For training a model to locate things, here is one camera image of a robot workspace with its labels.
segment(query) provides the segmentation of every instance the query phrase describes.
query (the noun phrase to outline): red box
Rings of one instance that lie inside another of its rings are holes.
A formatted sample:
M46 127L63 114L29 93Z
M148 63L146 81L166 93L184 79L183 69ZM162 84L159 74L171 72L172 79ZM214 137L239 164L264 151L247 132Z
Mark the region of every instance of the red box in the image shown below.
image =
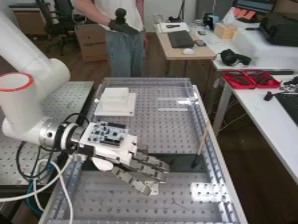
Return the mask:
M220 75L234 89L255 88L255 83L244 74L244 72L238 70L226 70L220 72Z
M279 88L280 83L261 70L246 70L244 74L253 81L255 87L259 89Z

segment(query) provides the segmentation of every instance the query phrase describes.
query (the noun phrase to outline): black glove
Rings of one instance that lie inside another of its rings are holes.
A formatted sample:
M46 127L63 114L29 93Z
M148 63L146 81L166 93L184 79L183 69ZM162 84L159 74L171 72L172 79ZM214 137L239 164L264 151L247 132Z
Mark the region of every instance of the black glove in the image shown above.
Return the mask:
M108 28L110 28L110 30L114 30L116 32L126 33L127 35L135 35L135 34L138 34L138 31L135 29L132 29L127 25L127 23L116 24L115 23L115 20L110 20L110 22L108 22Z

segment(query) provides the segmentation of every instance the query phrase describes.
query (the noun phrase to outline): black object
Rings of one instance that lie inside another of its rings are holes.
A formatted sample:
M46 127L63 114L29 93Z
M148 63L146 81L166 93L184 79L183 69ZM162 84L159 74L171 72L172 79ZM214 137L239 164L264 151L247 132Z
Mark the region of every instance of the black object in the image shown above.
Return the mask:
M126 16L126 10L118 8L118 9L115 10L115 13L114 13L114 14L115 14L115 23L116 23L118 25L124 24L124 23L126 23L126 19L124 19L124 16Z
M285 86L298 85L298 77L295 77L291 81L283 83Z
M259 31L268 43L298 47L298 14L268 14L260 22Z
M172 48L191 48L194 46L192 38L184 30L167 33L167 35Z
M269 13L276 5L276 0L235 0L236 8L255 11L259 14Z
M202 40L195 40L194 43L198 47L206 47L206 43Z
M220 60L223 64L227 66L234 66L235 63L242 63L243 65L248 65L251 62L250 57L240 54L235 54L230 49L220 52Z
M251 27L247 27L244 30L253 31L253 30L257 30L257 28L251 28Z
M184 11L184 0L182 0L178 17L176 18L174 18L172 16L168 17L168 21L171 23L179 23L183 21L183 11Z
M293 75L295 72L292 70L277 70L277 71L267 71L269 75Z
M275 97L289 115L292 121L298 125L298 94L275 94Z
M230 72L228 76L232 77L232 81L236 82L238 84L240 84L243 86L247 86L250 84L242 75L232 74L232 72Z
M212 13L206 13L202 18L203 26L208 26L210 30L214 30L212 18L210 17Z
M127 35L138 34L138 31L134 28L131 28L124 22L126 10L118 8L114 14L115 14L115 19L111 19L107 25L110 30L114 30L120 33L126 33Z
M273 94L271 92L267 92L265 96L263 97L264 101L269 101L273 97Z
M198 30L198 34L199 34L200 36L203 36L203 35L206 35L206 31L203 31L203 30Z
M166 28L175 28L179 27L179 25L166 25Z
M63 55L63 47L66 44L73 44L75 47L78 46L77 37L74 33L74 22L71 20L71 11L73 6L69 0L55 0L54 7L55 10L49 11L47 3L43 0L35 0L35 4L39 8L42 17L45 19L45 33L49 37L57 37L59 40L50 44L46 47L46 52L49 52L50 48L57 46L59 48L59 55Z

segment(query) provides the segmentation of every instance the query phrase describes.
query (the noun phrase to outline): black device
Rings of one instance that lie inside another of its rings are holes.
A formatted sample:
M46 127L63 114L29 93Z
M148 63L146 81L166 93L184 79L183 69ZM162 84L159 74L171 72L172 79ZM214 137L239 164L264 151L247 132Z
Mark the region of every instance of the black device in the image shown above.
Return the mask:
M194 46L192 38L184 30L167 33L167 36L172 48L191 48Z
M204 36L204 35L206 35L206 31L203 31L203 30L198 30L198 34L199 34L200 36Z
M168 28L168 29L175 28L175 27L179 27L179 25L166 25L166 28Z
M276 0L235 0L232 5L236 8L255 11L259 14L265 14L273 10Z
M298 94L275 94L275 97L289 115L292 121L298 125Z
M298 47L298 13L269 13L260 22L259 31L268 43Z
M220 60L227 66L234 66L236 63L248 65L251 62L250 57L240 54L235 54L230 49L220 52Z
M210 17L212 13L206 13L202 18L203 26L208 26L210 30L214 30L212 18Z
M122 8L118 8L114 12L114 15L115 15L115 23L118 25L122 25L126 23L126 19L124 19L124 16L126 16L126 10L122 9Z

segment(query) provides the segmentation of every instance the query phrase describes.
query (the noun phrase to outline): white cloth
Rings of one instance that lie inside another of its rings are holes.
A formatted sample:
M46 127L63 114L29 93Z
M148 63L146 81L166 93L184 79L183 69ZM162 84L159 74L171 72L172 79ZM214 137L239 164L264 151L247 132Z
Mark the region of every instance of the white cloth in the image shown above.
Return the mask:
M118 8L126 10L126 23L135 30L142 31L142 19L136 10L135 0L94 0L94 4L99 12L110 19L115 19L114 12Z

